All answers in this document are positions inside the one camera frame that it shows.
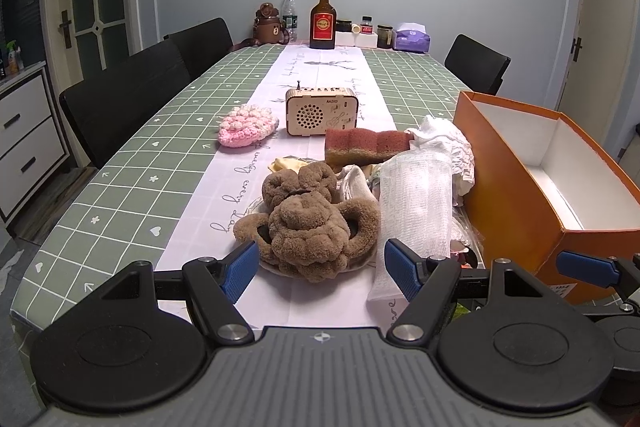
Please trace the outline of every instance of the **brown bear water bottle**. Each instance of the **brown bear water bottle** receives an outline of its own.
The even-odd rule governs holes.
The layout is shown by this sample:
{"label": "brown bear water bottle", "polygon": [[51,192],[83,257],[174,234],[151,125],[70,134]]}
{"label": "brown bear water bottle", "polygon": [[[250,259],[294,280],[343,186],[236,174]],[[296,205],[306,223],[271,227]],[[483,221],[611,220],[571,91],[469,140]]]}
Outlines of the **brown bear water bottle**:
{"label": "brown bear water bottle", "polygon": [[289,32],[282,27],[278,9],[266,2],[255,13],[254,39],[260,44],[288,44]]}

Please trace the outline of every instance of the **drawer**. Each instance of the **drawer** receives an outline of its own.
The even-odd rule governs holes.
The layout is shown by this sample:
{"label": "drawer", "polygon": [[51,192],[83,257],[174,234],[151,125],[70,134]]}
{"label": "drawer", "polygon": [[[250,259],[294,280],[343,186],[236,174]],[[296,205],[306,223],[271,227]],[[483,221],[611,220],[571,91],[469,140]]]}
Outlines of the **drawer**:
{"label": "drawer", "polygon": [[0,159],[0,210],[11,214],[22,197],[62,156],[64,150],[49,118]]}
{"label": "drawer", "polygon": [[51,115],[42,74],[0,100],[0,158]]}

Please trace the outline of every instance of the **orange box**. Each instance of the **orange box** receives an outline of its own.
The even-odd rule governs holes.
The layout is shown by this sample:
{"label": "orange box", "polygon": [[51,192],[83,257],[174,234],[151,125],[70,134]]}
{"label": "orange box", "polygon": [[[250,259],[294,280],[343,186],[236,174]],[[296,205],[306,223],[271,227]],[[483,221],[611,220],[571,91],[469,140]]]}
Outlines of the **orange box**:
{"label": "orange box", "polygon": [[487,266],[512,259],[573,304],[610,295],[560,275],[556,255],[640,251],[640,190],[617,163],[570,118],[534,105],[463,91],[453,123],[475,156],[465,208]]}

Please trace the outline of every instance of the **wooden radio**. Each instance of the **wooden radio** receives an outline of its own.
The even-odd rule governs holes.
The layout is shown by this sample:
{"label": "wooden radio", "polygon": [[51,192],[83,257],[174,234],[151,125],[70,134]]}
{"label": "wooden radio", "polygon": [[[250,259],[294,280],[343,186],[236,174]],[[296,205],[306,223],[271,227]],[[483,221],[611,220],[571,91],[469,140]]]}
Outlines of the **wooden radio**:
{"label": "wooden radio", "polygon": [[353,129],[358,98],[347,87],[289,89],[287,132],[293,136],[325,134],[327,129]]}

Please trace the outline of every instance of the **brown fluffy plush toy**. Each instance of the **brown fluffy plush toy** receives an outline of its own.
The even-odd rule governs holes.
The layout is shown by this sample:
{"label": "brown fluffy plush toy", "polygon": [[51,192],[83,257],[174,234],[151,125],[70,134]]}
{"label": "brown fluffy plush toy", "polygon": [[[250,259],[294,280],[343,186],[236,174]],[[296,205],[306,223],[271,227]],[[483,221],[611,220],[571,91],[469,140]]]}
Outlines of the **brown fluffy plush toy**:
{"label": "brown fluffy plush toy", "polygon": [[364,266],[375,253],[380,210],[374,201],[337,201],[337,180],[324,162],[274,172],[262,184],[270,214],[249,214],[234,226],[238,241],[253,240],[260,259],[283,275],[309,282],[334,279]]}

